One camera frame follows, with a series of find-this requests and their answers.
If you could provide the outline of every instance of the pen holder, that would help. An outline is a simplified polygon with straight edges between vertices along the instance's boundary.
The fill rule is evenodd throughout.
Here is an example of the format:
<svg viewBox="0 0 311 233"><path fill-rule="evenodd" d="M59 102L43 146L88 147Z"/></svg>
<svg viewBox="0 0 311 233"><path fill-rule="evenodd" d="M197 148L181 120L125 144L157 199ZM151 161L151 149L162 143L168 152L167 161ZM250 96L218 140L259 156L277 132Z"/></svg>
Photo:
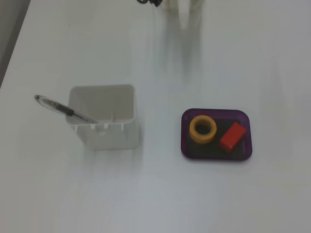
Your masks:
<svg viewBox="0 0 311 233"><path fill-rule="evenodd" d="M99 123L66 116L81 141L93 150L132 149L139 145L135 90L132 85L76 86L69 108Z"/></svg>

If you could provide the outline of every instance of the cable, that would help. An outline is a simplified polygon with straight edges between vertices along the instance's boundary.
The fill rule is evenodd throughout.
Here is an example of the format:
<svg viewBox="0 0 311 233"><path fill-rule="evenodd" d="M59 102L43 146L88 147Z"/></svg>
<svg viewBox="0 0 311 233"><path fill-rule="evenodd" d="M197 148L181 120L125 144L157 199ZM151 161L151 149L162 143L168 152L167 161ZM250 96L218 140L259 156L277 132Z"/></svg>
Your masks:
<svg viewBox="0 0 311 233"><path fill-rule="evenodd" d="M140 4L146 4L148 0L137 0Z"/></svg>
<svg viewBox="0 0 311 233"><path fill-rule="evenodd" d="M148 1L152 4L154 4L156 7L158 7L161 3L162 0L137 0L141 4L146 4Z"/></svg>

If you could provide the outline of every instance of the wooden block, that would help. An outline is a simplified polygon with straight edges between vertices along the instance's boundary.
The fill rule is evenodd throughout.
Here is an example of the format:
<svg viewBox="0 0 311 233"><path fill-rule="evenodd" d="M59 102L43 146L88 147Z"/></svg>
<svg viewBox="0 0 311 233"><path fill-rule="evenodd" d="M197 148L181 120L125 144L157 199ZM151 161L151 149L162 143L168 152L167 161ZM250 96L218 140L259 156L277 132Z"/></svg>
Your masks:
<svg viewBox="0 0 311 233"><path fill-rule="evenodd" d="M241 141L245 132L246 128L235 122L220 139L220 147L226 152L231 153L236 145Z"/></svg>

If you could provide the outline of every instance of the white table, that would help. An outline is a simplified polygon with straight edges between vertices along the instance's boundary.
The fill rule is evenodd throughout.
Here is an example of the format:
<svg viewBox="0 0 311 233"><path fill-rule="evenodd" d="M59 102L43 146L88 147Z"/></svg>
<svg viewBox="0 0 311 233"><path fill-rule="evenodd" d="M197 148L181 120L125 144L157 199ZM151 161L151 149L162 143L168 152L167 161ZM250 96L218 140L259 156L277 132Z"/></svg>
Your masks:
<svg viewBox="0 0 311 233"><path fill-rule="evenodd" d="M208 0L187 49L151 5L32 0L0 89L1 233L309 233L311 6ZM141 146L92 152L34 94L131 83ZM189 108L251 120L244 163L180 150Z"/></svg>

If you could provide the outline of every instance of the tape roll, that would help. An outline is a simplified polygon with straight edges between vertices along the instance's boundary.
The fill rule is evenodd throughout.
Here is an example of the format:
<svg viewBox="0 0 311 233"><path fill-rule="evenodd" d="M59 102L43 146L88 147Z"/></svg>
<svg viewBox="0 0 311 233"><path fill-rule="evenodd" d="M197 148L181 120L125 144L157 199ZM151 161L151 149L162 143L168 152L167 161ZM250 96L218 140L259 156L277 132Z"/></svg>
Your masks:
<svg viewBox="0 0 311 233"><path fill-rule="evenodd" d="M208 134L198 133L197 130L195 129L197 125L207 126L210 129L209 133ZM191 139L196 143L205 144L211 142L214 139L216 132L217 132L216 123L209 116L205 115L196 116L190 123L189 134Z"/></svg>

